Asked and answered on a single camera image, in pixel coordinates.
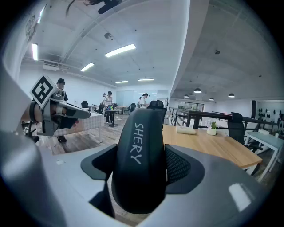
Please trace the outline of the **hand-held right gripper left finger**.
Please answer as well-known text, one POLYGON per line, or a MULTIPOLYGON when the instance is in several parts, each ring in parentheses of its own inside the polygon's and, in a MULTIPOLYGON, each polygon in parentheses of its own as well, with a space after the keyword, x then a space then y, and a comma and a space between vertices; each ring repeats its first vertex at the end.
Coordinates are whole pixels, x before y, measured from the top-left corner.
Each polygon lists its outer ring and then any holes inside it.
POLYGON ((79 162, 59 165, 24 135, 0 131, 0 225, 10 227, 118 227, 90 200, 104 189, 79 162))

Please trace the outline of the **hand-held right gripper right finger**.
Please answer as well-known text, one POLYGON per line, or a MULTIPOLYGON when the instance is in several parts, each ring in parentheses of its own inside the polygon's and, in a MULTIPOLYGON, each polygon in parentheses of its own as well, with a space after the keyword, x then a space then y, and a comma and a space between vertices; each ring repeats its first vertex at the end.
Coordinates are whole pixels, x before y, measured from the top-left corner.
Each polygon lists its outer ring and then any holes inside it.
POLYGON ((142 227, 244 227, 259 211, 268 191, 231 161, 176 145, 183 177, 166 186, 166 196, 142 227))

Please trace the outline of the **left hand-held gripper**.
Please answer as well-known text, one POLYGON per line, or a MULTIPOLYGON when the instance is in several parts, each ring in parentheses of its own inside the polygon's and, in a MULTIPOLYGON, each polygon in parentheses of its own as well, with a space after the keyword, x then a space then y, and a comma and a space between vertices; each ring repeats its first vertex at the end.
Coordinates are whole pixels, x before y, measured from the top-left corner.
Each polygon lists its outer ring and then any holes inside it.
POLYGON ((53 136, 59 129, 76 127, 78 119, 87 119, 91 116, 88 110, 79 108, 64 101, 65 92, 47 76, 42 76, 31 88, 32 102, 36 102, 42 112, 41 136, 53 136))

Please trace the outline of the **black glasses case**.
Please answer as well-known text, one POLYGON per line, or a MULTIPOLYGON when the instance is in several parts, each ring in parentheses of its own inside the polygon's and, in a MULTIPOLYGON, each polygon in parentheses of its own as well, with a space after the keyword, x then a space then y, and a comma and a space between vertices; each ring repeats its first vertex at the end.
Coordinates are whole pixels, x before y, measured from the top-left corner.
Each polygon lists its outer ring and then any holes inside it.
POLYGON ((137 109, 128 117, 118 143, 111 188, 116 203, 133 214, 149 214, 164 200, 166 155, 157 111, 137 109))

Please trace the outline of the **person's left forearm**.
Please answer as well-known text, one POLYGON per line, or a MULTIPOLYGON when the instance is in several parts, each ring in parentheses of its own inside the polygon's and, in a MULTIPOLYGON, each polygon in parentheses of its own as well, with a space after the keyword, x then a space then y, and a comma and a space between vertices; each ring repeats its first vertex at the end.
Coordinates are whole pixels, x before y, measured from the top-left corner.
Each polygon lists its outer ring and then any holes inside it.
POLYGON ((24 111, 20 121, 42 122, 43 116, 40 106, 31 102, 24 111))

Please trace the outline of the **checkered cloth table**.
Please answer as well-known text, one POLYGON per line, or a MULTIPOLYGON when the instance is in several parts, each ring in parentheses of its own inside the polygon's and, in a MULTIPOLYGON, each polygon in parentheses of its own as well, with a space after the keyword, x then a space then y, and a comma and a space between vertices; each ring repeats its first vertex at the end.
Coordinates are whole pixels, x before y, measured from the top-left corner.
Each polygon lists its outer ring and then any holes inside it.
POLYGON ((91 129, 99 129, 99 142, 102 143, 101 128, 104 125, 104 117, 102 114, 91 113, 87 119, 79 119, 79 123, 76 127, 70 129, 58 129, 54 133, 53 137, 65 136, 68 134, 79 133, 82 131, 89 131, 91 129))

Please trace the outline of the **black round table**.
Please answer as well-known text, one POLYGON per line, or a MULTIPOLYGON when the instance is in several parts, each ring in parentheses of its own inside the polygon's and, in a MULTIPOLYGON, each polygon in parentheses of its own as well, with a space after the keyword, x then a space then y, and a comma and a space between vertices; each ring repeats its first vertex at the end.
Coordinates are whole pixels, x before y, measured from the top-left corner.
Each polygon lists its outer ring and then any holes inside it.
POLYGON ((106 108, 106 122, 109 125, 109 127, 116 127, 117 124, 115 123, 114 119, 114 114, 118 113, 119 109, 114 109, 113 106, 108 106, 106 108))

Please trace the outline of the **black office chair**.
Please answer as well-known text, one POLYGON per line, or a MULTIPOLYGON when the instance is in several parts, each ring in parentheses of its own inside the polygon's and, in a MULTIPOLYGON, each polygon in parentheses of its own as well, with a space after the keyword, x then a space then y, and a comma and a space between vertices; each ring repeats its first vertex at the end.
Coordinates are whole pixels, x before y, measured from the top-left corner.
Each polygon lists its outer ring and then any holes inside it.
POLYGON ((160 119, 162 121, 162 124, 164 124, 164 118, 165 118, 167 109, 164 107, 164 104, 163 104, 162 101, 152 100, 150 102, 150 105, 147 108, 155 110, 156 112, 158 112, 160 119))
POLYGON ((232 118, 227 121, 229 136, 233 138, 234 140, 238 141, 239 143, 241 143, 242 145, 244 145, 246 148, 252 150, 253 153, 255 153, 257 150, 262 151, 263 148, 260 146, 257 146, 254 143, 245 145, 245 142, 244 142, 245 129, 244 129, 244 124, 242 120, 243 120, 243 117, 240 113, 232 112, 232 118))
POLYGON ((32 130, 33 122, 30 121, 29 123, 27 123, 23 121, 21 125, 24 135, 32 139, 35 143, 37 143, 39 141, 39 136, 33 135, 33 133, 36 131, 36 128, 32 130))

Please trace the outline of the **white pot with flowers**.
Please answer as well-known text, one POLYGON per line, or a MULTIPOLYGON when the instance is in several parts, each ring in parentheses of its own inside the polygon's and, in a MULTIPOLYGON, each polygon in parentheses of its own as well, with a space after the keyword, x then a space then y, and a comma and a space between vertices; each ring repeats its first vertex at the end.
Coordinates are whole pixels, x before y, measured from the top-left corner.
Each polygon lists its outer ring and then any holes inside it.
POLYGON ((215 121, 211 121, 207 128, 207 134, 215 136, 217 134, 218 124, 215 121))

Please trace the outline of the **white ceiling air conditioner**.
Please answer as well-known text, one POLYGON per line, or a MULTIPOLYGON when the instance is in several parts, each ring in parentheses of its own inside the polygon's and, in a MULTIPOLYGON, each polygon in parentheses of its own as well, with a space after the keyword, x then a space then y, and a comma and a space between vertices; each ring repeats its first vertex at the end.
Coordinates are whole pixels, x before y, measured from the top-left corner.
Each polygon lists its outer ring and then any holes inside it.
POLYGON ((50 62, 50 61, 44 61, 43 62, 43 69, 50 70, 50 71, 58 71, 59 70, 59 64, 50 62))

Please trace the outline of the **beige ornamented box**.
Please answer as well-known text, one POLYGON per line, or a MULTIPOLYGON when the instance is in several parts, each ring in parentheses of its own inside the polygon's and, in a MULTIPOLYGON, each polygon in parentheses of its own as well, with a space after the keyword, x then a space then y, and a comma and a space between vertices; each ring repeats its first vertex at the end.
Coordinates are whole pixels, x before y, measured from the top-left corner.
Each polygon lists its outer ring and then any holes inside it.
POLYGON ((189 135, 196 134, 195 129, 186 126, 176 126, 176 132, 180 134, 189 134, 189 135))

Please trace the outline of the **white desk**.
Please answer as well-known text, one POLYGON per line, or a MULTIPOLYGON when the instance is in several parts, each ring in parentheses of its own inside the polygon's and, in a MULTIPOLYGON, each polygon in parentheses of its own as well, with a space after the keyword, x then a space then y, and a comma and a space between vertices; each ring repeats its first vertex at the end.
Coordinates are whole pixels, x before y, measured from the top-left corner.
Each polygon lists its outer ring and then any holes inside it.
POLYGON ((278 137, 275 137, 271 134, 263 134, 260 132, 247 132, 247 137, 245 139, 245 145, 249 143, 250 138, 259 142, 259 144, 263 144, 264 146, 267 146, 268 148, 273 150, 272 157, 267 167, 265 168, 261 176, 258 178, 258 181, 261 182, 263 177, 266 175, 266 173, 271 172, 275 163, 279 159, 281 150, 282 148, 284 148, 284 140, 278 137))

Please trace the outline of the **black metal railing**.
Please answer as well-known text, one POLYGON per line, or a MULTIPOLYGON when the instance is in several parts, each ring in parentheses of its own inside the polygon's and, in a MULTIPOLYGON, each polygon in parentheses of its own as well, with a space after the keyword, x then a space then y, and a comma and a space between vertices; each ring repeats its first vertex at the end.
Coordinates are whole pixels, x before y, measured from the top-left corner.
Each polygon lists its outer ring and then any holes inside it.
POLYGON ((270 133, 279 128, 279 124, 274 122, 267 122, 256 120, 248 117, 243 117, 236 113, 224 114, 217 112, 200 112, 200 111, 191 111, 183 110, 179 108, 170 107, 170 122, 172 126, 190 126, 190 121, 193 121, 194 129, 206 129, 208 126, 202 125, 202 120, 204 118, 211 119, 213 121, 223 121, 223 122, 242 122, 244 125, 244 130, 257 131, 260 129, 267 130, 270 133))

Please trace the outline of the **white pegboard with black items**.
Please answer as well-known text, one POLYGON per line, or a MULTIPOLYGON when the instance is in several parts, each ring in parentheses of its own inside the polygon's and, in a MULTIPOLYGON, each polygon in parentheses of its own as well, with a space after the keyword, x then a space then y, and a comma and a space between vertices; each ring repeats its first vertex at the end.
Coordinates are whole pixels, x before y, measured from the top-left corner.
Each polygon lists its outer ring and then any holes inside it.
POLYGON ((274 122, 284 125, 281 120, 281 114, 284 114, 284 102, 258 102, 256 117, 258 120, 274 122))

